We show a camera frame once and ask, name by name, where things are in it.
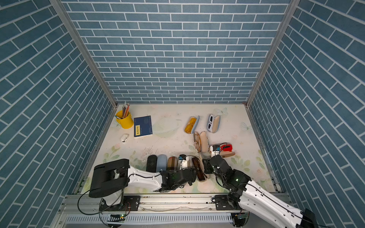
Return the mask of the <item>plaid beige glasses case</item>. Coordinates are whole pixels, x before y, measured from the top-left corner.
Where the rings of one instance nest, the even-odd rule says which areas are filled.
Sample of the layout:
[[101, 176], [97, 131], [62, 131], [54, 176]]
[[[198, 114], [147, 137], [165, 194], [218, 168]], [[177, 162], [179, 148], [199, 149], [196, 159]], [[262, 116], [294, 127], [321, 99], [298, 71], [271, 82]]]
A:
[[171, 156], [167, 161], [167, 170], [175, 171], [178, 169], [178, 158], [175, 156]]

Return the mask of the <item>light blue denim case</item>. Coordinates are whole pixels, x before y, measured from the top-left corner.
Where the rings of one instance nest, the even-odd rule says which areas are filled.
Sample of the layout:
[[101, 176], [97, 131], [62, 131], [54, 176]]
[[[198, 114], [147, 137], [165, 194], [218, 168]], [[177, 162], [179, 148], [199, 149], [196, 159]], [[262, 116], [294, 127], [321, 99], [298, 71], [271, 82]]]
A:
[[156, 163], [156, 172], [167, 170], [167, 156], [165, 154], [158, 155]]

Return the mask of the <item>black glasses case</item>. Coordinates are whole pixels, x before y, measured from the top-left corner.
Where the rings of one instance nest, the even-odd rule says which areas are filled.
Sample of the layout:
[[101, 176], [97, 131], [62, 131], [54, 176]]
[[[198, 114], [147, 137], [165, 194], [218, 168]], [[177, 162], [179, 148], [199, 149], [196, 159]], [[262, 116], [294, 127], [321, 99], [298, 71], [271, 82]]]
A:
[[147, 164], [146, 164], [146, 171], [150, 173], [156, 172], [156, 166], [157, 166], [157, 156], [156, 155], [150, 155], [147, 158]]

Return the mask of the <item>flag pattern glasses case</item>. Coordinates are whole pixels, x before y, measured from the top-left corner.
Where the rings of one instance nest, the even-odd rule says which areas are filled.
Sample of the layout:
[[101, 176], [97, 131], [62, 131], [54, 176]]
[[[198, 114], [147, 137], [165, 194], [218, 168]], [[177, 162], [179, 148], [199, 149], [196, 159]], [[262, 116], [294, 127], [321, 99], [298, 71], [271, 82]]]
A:
[[201, 152], [200, 153], [208, 153], [209, 152], [209, 140], [207, 133], [205, 131], [199, 133], [201, 140]]

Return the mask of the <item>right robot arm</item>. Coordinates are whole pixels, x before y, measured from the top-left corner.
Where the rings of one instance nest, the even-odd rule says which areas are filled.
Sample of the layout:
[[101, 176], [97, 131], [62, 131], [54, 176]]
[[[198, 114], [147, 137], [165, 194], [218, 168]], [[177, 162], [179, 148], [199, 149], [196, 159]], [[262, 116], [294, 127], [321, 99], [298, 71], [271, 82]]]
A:
[[229, 190], [225, 201], [232, 209], [252, 212], [276, 228], [319, 227], [311, 210], [302, 211], [275, 197], [244, 172], [231, 168], [220, 155], [209, 159], [204, 168]]

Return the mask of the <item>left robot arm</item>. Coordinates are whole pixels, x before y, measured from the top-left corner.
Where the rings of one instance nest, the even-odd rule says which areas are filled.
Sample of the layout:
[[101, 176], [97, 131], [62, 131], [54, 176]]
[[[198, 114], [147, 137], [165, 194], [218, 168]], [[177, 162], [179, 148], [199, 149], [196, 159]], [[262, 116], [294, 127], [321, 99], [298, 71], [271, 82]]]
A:
[[151, 173], [131, 166], [128, 159], [120, 159], [94, 167], [88, 196], [104, 198], [116, 192], [122, 193], [127, 187], [165, 193], [175, 191], [186, 184], [191, 186], [196, 178], [196, 171], [192, 167]]

